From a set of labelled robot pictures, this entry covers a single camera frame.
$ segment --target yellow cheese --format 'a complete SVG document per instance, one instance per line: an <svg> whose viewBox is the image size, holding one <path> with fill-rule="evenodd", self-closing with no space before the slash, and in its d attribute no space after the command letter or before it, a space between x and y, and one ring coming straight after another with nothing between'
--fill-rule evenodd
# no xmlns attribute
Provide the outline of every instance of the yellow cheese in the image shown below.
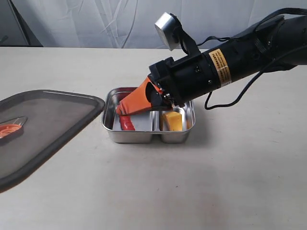
<svg viewBox="0 0 307 230"><path fill-rule="evenodd" d="M163 119L165 120L169 131L182 131L181 113L174 111L168 112L163 114Z"/></svg>

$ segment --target stainless steel container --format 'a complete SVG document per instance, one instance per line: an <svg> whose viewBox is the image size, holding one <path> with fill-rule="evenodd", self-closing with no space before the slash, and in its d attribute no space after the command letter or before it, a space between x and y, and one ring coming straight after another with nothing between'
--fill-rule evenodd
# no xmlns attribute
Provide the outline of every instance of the stainless steel container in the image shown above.
<svg viewBox="0 0 307 230"><path fill-rule="evenodd" d="M119 102L136 87L113 89L106 97L105 110L102 116L102 125L108 131L110 138L117 143L149 143L154 135L159 135L165 143L182 143L189 136L195 124L193 101L185 103L183 108L175 107L174 111L182 114L182 131L168 131L161 116L164 111L147 111L131 116L136 131L123 131L116 114Z"/></svg>

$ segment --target tray lid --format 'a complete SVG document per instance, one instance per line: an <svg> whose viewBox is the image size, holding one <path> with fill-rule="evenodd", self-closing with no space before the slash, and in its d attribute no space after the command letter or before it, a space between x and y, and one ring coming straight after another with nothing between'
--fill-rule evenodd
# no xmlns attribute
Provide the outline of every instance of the tray lid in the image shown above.
<svg viewBox="0 0 307 230"><path fill-rule="evenodd" d="M97 97L36 90L0 101L0 192L23 181L102 111Z"/></svg>

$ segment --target red pepper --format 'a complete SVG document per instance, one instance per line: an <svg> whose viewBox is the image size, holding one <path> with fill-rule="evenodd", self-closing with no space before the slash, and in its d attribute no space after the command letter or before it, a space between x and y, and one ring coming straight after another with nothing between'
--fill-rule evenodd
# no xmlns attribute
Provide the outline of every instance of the red pepper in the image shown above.
<svg viewBox="0 0 307 230"><path fill-rule="evenodd" d="M119 116L119 122L122 130L135 131L130 116Z"/></svg>

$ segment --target white backdrop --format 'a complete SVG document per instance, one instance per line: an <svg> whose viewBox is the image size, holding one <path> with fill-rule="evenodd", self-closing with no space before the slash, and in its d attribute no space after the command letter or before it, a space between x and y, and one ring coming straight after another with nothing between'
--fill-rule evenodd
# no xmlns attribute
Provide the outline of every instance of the white backdrop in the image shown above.
<svg viewBox="0 0 307 230"><path fill-rule="evenodd" d="M197 42L232 36L306 0L12 0L43 46L165 48L154 23L172 12ZM202 48L216 45L208 42Z"/></svg>

